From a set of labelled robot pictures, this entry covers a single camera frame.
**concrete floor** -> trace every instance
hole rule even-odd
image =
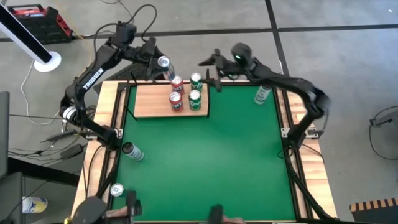
[[[119,5],[107,5],[99,0],[59,0],[62,16],[76,25],[81,34],[92,34],[108,22],[126,21],[128,13]],[[263,0],[135,0],[122,1],[133,13],[145,3],[154,4],[158,19],[150,31],[223,29],[239,27],[271,27]],[[398,24],[398,2],[394,0],[272,0],[278,27],[352,26]],[[37,0],[8,0],[7,5],[38,3]],[[43,6],[59,8],[53,0],[39,1]],[[139,31],[152,18],[151,9],[137,15]],[[398,162],[377,157],[368,141],[369,119],[388,106],[398,105],[396,82],[398,78],[397,29],[349,30],[328,32],[280,33],[291,76],[309,79],[333,100],[330,120],[320,140],[325,157],[333,199],[338,216],[353,220],[348,205],[366,200],[396,197],[398,195]],[[279,60],[271,33],[197,35],[159,37],[160,49],[170,55],[178,74],[187,78],[190,73],[204,71],[196,64],[206,59],[218,47],[225,55],[237,42],[250,45],[254,55],[271,69],[279,72]],[[105,40],[98,40],[98,45]],[[141,45],[140,40],[133,45]],[[30,102],[30,114],[53,116],[59,109],[63,90],[71,84],[89,62],[92,40],[73,41],[70,44],[47,45],[62,55],[63,63],[50,73],[32,71],[25,90]],[[0,90],[11,92],[11,113],[26,114],[25,101],[19,87],[32,61],[14,43],[0,43],[0,69],[8,74],[0,83]],[[104,77],[128,65],[120,63]],[[86,95],[86,104],[95,104],[94,91]],[[60,121],[47,126],[34,126],[26,118],[11,118],[10,148],[38,150],[47,147],[39,141],[60,130]],[[398,157],[395,135],[397,130],[387,124],[373,130],[376,149],[383,155]],[[69,139],[61,142],[67,144]],[[39,161],[22,158],[34,163]],[[53,165],[57,169],[74,172],[81,167],[81,158]],[[32,180],[34,189],[38,180]],[[63,187],[68,193],[50,192]],[[46,184],[37,193],[51,202],[47,211],[27,216],[27,223],[60,222],[72,208],[75,188]]]

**wooden block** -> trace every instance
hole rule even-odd
[[[137,118],[168,117],[168,116],[207,116],[208,95],[207,84],[203,84],[201,92],[201,108],[193,111],[189,108],[188,94],[190,84],[184,84],[185,94],[182,96],[183,111],[174,112],[171,108],[169,96],[171,85],[139,85],[137,87],[134,116]]]

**wooden board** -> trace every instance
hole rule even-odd
[[[190,84],[184,84],[185,93],[182,96],[184,109],[173,111],[169,96],[172,92],[171,85],[140,85],[137,87],[136,105],[134,116],[136,118],[168,117],[168,116],[206,116],[208,109],[207,84],[203,84],[201,92],[201,108],[193,111],[189,108],[188,94]]]
[[[103,86],[101,89],[101,94],[99,95],[97,110],[95,114],[94,120],[100,125],[110,125],[112,119],[113,106],[116,99],[116,90],[118,87],[118,82],[126,82],[126,81],[105,81],[103,82]],[[147,81],[138,81],[139,83],[149,83]],[[282,93],[279,92],[279,103],[281,107],[281,113],[284,120],[284,124],[287,125],[286,111],[284,109]],[[123,103],[124,103],[124,90],[122,91],[122,97],[119,102],[118,116],[116,118],[116,126],[120,126],[120,120],[122,116]],[[292,110],[294,123],[298,123],[302,116],[307,112],[303,107],[302,100],[296,94],[289,93],[289,103],[290,108]],[[304,144],[314,148],[315,150],[320,152],[319,143],[317,140],[305,140]],[[91,158],[93,157],[93,153],[96,148],[100,144],[96,141],[90,141],[87,146],[86,156],[85,156],[85,170],[86,170],[86,178],[88,173],[88,165],[90,164]],[[301,149],[301,160],[303,162],[303,169],[305,173],[305,179],[307,182],[307,187],[311,194],[314,196],[315,200],[323,207],[323,209],[331,216],[336,217],[335,204],[333,203],[333,198],[331,196],[331,191],[328,183],[328,177],[326,175],[325,166],[322,162],[322,159],[315,155],[312,151],[309,151],[306,147],[302,147]],[[90,177],[90,185],[88,187],[88,196],[95,195],[98,189],[98,182],[100,181],[101,168],[103,165],[105,150],[100,149],[96,156],[93,158],[93,164],[91,167],[91,177]],[[109,160],[108,173],[113,163],[114,155],[111,155],[111,159]],[[76,191],[75,202],[73,204],[73,209],[71,216],[75,213],[75,210],[79,204],[82,203],[85,199],[85,190],[84,190],[84,178],[83,173],[80,175],[79,185]],[[306,217],[305,207],[303,204],[303,196],[300,193],[298,187],[297,197],[299,200],[300,213],[302,217]],[[103,200],[107,202],[108,190],[105,192]]]

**green table surface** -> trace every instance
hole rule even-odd
[[[123,142],[145,158],[121,154],[116,182],[136,190],[142,221],[202,221],[212,205],[245,220],[295,220],[272,93],[254,102],[258,86],[211,88],[207,117],[126,115]],[[134,111],[136,88],[129,109]],[[114,197],[113,209],[125,205]]]

